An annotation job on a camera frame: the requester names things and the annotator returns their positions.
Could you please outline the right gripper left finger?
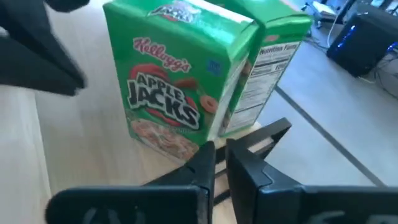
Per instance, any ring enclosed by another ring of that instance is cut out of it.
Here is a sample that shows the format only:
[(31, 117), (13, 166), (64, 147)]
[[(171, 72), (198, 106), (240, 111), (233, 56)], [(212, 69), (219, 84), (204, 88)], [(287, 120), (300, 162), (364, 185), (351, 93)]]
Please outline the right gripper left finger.
[(204, 143), (184, 165), (144, 185), (83, 186), (55, 194), (50, 224), (212, 223), (215, 145)]

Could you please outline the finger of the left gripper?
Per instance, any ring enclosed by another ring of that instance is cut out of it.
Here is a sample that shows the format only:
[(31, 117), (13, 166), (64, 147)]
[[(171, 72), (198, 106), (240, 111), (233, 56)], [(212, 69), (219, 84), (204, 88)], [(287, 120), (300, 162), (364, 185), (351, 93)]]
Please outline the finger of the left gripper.
[(52, 32), (44, 0), (1, 0), (1, 84), (75, 96), (86, 77)]
[(90, 0), (44, 0), (44, 2), (57, 12), (72, 12), (90, 3)]

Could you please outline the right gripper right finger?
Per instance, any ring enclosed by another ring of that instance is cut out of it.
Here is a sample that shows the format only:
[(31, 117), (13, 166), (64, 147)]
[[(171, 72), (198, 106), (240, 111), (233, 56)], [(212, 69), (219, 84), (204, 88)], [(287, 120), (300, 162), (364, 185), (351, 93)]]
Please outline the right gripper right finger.
[(238, 223), (397, 223), (397, 188), (303, 185), (236, 140), (226, 169)]

